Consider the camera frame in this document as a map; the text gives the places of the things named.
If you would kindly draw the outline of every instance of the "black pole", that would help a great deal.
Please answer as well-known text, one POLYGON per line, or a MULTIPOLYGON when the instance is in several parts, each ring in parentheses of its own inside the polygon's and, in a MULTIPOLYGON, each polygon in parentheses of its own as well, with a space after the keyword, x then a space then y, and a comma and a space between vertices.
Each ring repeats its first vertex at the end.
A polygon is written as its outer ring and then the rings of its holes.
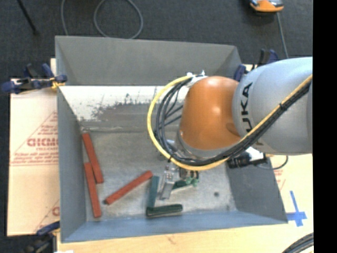
POLYGON ((21 0, 17 0, 17 2, 19 3, 19 6, 20 6, 22 12, 25 14, 25 17, 26 17, 26 19, 27 19, 29 25, 30 25, 31 28, 33 29, 33 33, 34 33, 34 34, 37 34, 37 30, 36 30, 36 28, 35 28, 35 26, 34 26, 32 20, 31 20, 30 16, 28 15, 28 12, 27 12, 27 10, 25 9, 25 7, 24 7, 22 1, 21 1, 21 0))

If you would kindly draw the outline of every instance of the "yellow cable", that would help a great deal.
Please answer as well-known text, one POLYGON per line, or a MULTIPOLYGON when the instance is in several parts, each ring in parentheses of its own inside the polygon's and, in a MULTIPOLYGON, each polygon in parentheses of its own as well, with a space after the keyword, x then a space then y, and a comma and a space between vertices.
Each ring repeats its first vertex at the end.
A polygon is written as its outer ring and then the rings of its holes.
MULTIPOLYGON (((177 166, 187 169, 187 170, 194 170, 194 171, 203 171, 203 170, 209 170, 211 168, 217 167, 220 164, 224 163, 225 161, 227 161, 229 159, 229 157, 215 161, 213 163, 210 163, 208 165, 205 166, 190 166, 187 164, 183 164, 179 161, 177 161, 176 159, 172 158, 171 155, 169 153, 167 153, 159 144, 159 142, 157 141, 157 139, 155 138, 154 134, 153 134, 153 130, 152 130, 152 126, 151 126, 151 116, 152 116, 152 112, 154 109, 154 106, 156 104, 156 102, 158 101, 158 99, 161 97, 161 95, 168 90, 169 88, 175 86, 176 84, 183 82, 187 79, 189 79, 190 76, 184 76, 181 78, 178 78, 172 82, 170 82, 169 84, 167 84, 163 89, 161 89, 159 91, 159 93, 154 97, 153 101, 150 104, 150 107, 148 109, 148 113, 147 113, 147 130, 148 133, 150 135, 150 138, 153 142, 153 144, 156 146, 156 148, 159 150, 159 152, 165 156, 167 159, 170 159, 174 164, 176 164, 177 166)), ((295 88, 295 90, 293 90, 288 96, 286 96, 286 98, 281 102, 281 104, 284 104, 289 98, 291 98, 295 93, 298 92, 298 90, 300 90, 302 87, 304 87, 307 83, 309 83, 312 80, 312 74, 306 78, 297 88, 295 88)), ((257 129, 259 129, 259 127, 261 127, 264 122, 269 119, 270 116, 272 116, 281 106, 278 105, 274 110, 272 110, 264 119, 262 119, 248 134, 246 134, 239 142, 241 143, 242 141, 244 141, 246 138, 248 138, 251 134, 253 134, 257 129)))

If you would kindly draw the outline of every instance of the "black cable on floor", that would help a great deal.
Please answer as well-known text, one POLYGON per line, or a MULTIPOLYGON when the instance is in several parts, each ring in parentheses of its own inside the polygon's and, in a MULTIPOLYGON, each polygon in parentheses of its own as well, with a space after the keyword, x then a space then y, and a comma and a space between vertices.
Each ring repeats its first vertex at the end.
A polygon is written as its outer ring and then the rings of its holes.
MULTIPOLYGON (((62 3, 61 3, 61 21, 62 21, 62 26, 63 26, 64 33, 66 35, 69 35, 68 29, 66 27, 65 19, 64 19, 64 4, 65 4, 65 1, 66 0, 62 0, 62 3)), ((101 28, 99 27, 99 25, 97 23, 97 13, 98 13, 98 10, 101 8, 101 6, 104 4, 105 1, 107 1, 107 0, 101 0, 100 3, 98 4, 98 6, 96 7, 95 13, 94 13, 94 17, 93 17, 93 22, 94 22, 94 25, 95 25, 96 29, 98 30, 98 32, 101 35, 103 35, 104 37, 109 37, 107 34, 105 34, 101 30, 101 28)), ((143 30, 143 26, 144 26, 143 16, 142 16, 142 13, 139 10, 139 8, 131 0, 126 0, 126 1, 136 10, 136 12, 137 12, 137 14, 139 16, 139 19, 140 19, 140 26, 139 26, 138 31, 133 36, 130 37, 130 38, 136 38, 136 37, 138 37, 140 35, 140 33, 143 30)))

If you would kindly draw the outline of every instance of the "cardboard sheet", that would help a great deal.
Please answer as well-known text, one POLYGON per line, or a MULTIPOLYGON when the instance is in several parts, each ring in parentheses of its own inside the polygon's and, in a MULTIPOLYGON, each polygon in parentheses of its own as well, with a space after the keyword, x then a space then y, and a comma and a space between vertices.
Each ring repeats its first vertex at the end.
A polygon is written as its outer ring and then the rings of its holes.
POLYGON ((7 235, 35 234, 60 219, 56 91, 11 94, 9 150, 7 235))

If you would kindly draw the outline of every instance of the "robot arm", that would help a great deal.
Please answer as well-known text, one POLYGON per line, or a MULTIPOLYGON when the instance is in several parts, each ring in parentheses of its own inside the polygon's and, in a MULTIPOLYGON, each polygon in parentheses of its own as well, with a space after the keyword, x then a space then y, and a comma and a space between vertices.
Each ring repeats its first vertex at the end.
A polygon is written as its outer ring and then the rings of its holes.
MULTIPOLYGON (((157 124, 158 115, 166 117, 161 110, 168 108, 172 91, 180 89, 173 87, 158 109, 157 124)), ((249 147, 270 154, 312 153, 312 58, 260 66, 240 82, 202 78, 186 95, 175 145, 166 143, 163 126, 156 129, 152 140, 160 152, 190 170, 215 167, 249 147)))

